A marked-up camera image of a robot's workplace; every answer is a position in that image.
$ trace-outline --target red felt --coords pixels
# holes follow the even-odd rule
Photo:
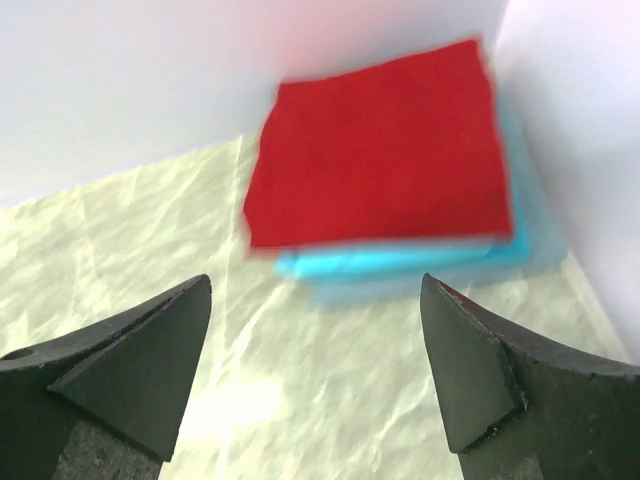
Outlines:
[[[244,203],[251,247],[512,236],[479,43],[283,83]]]

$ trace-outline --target textured floor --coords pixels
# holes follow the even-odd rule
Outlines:
[[[417,298],[321,312],[271,261],[248,261],[237,220],[254,158],[245,137],[0,211],[0,355],[204,272],[213,318],[163,480],[458,480]],[[553,339],[624,358],[571,257],[467,293]]]

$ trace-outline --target stack of squares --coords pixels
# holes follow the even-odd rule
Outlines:
[[[475,40],[285,83],[244,204],[253,251],[322,304],[507,280],[566,254]]]

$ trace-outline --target red fabric square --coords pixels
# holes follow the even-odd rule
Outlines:
[[[481,55],[469,40],[280,85],[244,203],[251,247],[511,237]]]

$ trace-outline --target white backdrop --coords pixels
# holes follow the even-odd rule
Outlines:
[[[475,31],[491,43],[503,5],[2,2],[0,205],[254,131],[284,76]],[[572,244],[632,353],[640,352],[638,20],[636,0],[511,0],[495,52]]]
[[[636,0],[513,0],[496,52],[572,246],[637,362],[639,21]]]
[[[255,131],[283,76],[491,41],[505,1],[0,2],[0,206]]]

